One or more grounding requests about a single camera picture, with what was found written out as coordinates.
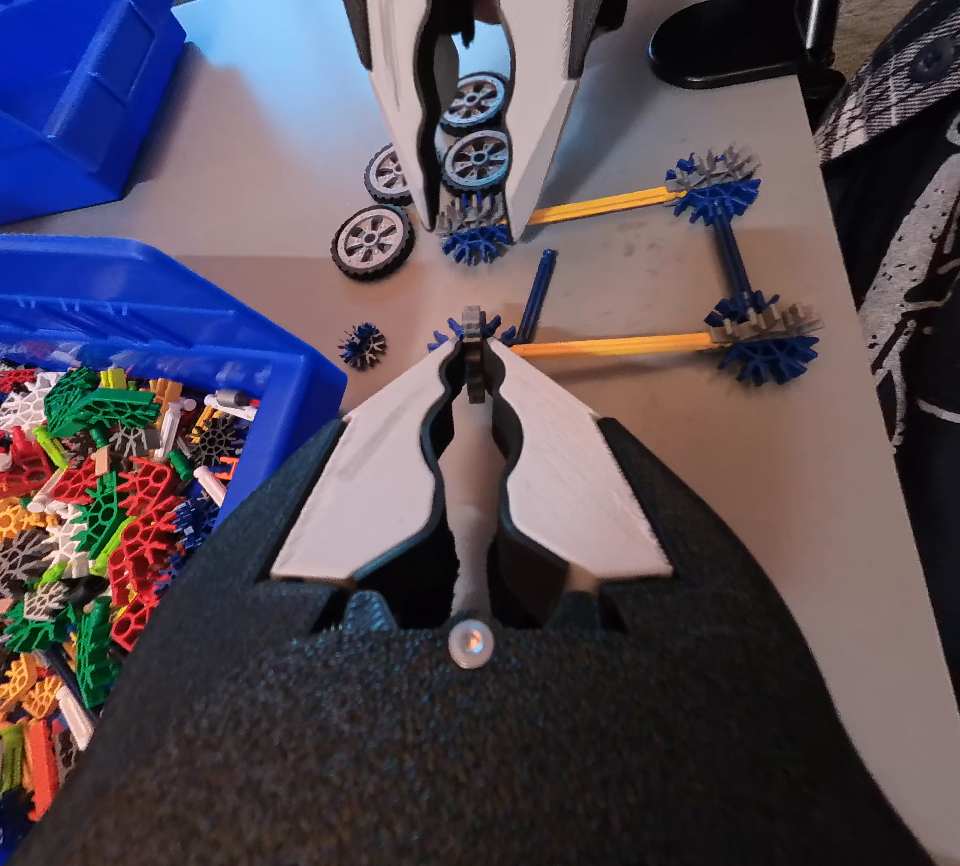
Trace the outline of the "empty blue plastic bin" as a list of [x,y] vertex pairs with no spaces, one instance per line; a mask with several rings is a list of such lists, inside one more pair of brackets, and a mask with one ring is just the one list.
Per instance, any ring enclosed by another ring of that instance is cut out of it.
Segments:
[[1,223],[119,199],[186,42],[174,0],[1,0]]

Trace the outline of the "blue plastic storage bin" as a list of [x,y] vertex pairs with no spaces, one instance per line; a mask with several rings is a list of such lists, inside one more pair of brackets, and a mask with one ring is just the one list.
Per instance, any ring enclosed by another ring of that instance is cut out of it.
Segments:
[[126,239],[2,237],[2,360],[260,399],[213,531],[162,596],[52,805],[7,864],[312,864],[308,681],[337,586],[273,580],[343,425],[346,371]]

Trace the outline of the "black printed shirt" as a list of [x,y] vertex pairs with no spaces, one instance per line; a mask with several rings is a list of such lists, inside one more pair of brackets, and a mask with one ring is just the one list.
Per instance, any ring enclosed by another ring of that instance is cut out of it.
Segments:
[[919,0],[814,134],[959,691],[959,0]]

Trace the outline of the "grey toy wheel black tyre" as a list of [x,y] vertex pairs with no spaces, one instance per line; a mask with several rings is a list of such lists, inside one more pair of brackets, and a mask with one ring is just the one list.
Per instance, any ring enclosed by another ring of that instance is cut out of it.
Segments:
[[402,267],[415,246],[416,234],[399,206],[378,203],[355,213],[331,241],[334,265],[349,279],[376,282]]
[[497,126],[505,108],[507,86],[507,78],[494,71],[462,77],[453,101],[440,116],[439,128],[462,137],[477,129]]
[[441,180],[454,195],[502,188],[511,159],[509,135],[500,129],[475,129],[457,139],[441,162]]
[[366,190],[375,202],[407,207],[413,202],[396,147],[392,142],[378,150],[366,165]]

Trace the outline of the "yellow plastic rod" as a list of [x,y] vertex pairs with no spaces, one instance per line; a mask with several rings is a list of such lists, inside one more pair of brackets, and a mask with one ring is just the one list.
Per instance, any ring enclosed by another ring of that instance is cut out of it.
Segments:
[[661,205],[669,200],[681,198],[685,194],[683,191],[675,193],[665,186],[661,186],[612,197],[544,207],[534,211],[528,225],[557,224],[613,212]]
[[585,340],[549,344],[515,344],[511,350],[526,359],[558,357],[617,357],[676,354],[722,348],[709,332]]

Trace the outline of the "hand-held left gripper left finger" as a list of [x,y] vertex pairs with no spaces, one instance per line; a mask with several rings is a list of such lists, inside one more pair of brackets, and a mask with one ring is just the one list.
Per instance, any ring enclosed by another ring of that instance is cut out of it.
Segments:
[[424,427],[445,400],[447,343],[352,410],[271,568],[274,580],[343,585],[426,530],[444,501]]

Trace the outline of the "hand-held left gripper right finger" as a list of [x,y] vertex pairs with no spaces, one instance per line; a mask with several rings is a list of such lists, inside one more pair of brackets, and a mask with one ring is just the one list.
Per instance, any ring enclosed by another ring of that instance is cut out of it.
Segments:
[[506,461],[500,504],[508,531],[561,569],[601,583],[672,576],[600,416],[498,341],[486,342],[486,381]]

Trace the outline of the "pile of colourful construction pieces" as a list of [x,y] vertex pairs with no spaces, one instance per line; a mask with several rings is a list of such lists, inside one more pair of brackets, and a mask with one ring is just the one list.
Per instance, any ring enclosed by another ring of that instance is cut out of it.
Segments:
[[260,399],[2,361],[2,861],[48,811],[207,541]]

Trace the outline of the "blue plastic rod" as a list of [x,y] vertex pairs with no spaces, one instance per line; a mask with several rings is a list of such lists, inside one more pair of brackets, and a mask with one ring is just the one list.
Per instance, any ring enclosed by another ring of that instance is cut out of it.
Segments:
[[515,333],[514,344],[530,344],[534,341],[557,258],[556,249],[547,248],[542,253],[522,319]]
[[714,201],[712,205],[711,220],[714,238],[737,303],[736,308],[742,312],[756,312],[758,308],[755,290],[750,283],[729,213],[719,201]]

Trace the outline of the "blue and grey snowflake connector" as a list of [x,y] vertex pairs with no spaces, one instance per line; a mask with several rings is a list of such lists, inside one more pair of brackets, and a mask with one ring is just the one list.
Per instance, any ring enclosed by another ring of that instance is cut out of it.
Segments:
[[357,371],[375,368],[387,353],[386,336],[372,322],[354,325],[339,344],[341,360]]
[[666,171],[664,186],[674,216],[689,213],[689,220],[714,224],[717,214],[742,215],[759,196],[760,159],[750,149],[731,144],[720,153],[691,152]]
[[479,305],[463,308],[461,320],[448,320],[450,335],[434,332],[434,341],[428,350],[442,353],[440,378],[450,386],[453,394],[466,391],[468,402],[482,405],[486,402],[486,359],[490,352],[486,342],[494,339],[501,325],[501,317],[487,318]]
[[493,262],[514,242],[498,193],[468,193],[451,199],[438,214],[435,233],[445,255],[470,266]]
[[821,317],[809,305],[779,305],[779,299],[760,291],[723,298],[705,319],[713,343],[726,348],[718,367],[735,367],[739,382],[784,385],[817,358]]

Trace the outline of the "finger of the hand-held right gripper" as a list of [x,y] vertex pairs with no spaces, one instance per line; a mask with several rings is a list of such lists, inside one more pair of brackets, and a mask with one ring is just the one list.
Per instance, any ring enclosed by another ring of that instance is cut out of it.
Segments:
[[574,0],[497,1],[512,81],[504,196],[511,236],[519,241],[538,206],[579,83],[570,77]]
[[440,208],[440,96],[434,0],[366,0],[370,80],[423,226]]

